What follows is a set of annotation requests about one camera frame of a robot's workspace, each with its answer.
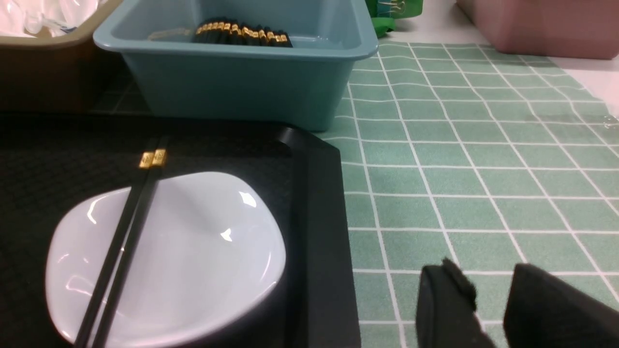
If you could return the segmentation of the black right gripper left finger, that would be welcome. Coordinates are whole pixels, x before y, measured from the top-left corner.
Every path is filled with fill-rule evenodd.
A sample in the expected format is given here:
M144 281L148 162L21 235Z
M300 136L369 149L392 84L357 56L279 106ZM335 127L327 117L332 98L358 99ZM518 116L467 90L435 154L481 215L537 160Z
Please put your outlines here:
M422 267L416 304L420 348L493 348L477 313L477 289L456 263Z

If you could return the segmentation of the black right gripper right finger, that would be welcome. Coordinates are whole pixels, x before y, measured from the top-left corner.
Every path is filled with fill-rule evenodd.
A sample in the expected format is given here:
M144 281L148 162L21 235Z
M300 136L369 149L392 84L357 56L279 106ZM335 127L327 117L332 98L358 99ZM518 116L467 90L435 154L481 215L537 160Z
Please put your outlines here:
M514 268L502 327L511 348L616 348L619 313L529 263Z

